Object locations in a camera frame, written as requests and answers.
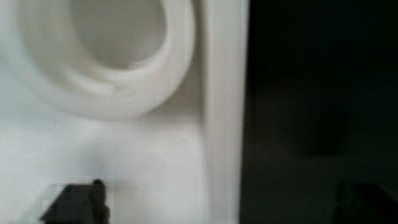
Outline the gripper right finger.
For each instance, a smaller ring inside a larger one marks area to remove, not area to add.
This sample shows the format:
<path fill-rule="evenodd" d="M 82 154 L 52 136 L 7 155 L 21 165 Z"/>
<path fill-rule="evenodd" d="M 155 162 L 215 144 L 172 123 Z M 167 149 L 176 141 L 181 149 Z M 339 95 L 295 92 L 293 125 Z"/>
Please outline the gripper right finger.
<path fill-rule="evenodd" d="M 398 185 L 339 183 L 332 224 L 398 224 Z"/>

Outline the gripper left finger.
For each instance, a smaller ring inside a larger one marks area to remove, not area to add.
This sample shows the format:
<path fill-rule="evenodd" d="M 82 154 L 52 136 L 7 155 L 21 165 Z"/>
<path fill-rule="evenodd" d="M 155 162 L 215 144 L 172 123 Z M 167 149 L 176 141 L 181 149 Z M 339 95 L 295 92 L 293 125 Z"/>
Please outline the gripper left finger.
<path fill-rule="evenodd" d="M 110 224 L 107 186 L 100 179 L 64 187 L 39 220 L 45 224 Z"/>

